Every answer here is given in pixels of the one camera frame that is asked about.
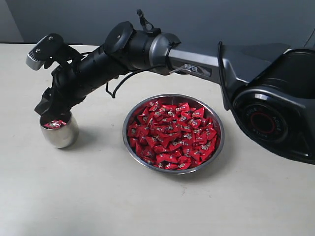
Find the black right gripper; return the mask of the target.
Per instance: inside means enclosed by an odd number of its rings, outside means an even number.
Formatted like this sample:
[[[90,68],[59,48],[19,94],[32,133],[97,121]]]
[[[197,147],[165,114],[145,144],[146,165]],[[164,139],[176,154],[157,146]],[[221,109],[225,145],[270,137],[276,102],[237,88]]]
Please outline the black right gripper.
[[[51,89],[46,89],[35,112],[52,121],[68,114],[73,106],[110,80],[128,73],[128,68],[99,46],[82,60],[69,66],[57,67],[53,73]]]

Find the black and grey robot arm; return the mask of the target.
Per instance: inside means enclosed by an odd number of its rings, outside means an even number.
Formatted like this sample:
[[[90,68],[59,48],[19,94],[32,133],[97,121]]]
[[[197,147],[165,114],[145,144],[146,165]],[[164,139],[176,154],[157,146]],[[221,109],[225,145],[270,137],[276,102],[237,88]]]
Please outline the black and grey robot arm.
[[[207,49],[183,45],[159,28],[116,25],[104,44],[86,56],[57,34],[42,38],[28,59],[33,70],[50,67],[52,85],[35,111],[55,119],[110,80],[127,73],[189,74],[220,85],[223,104],[237,125],[268,151],[298,162],[315,162],[315,50],[286,44]]]

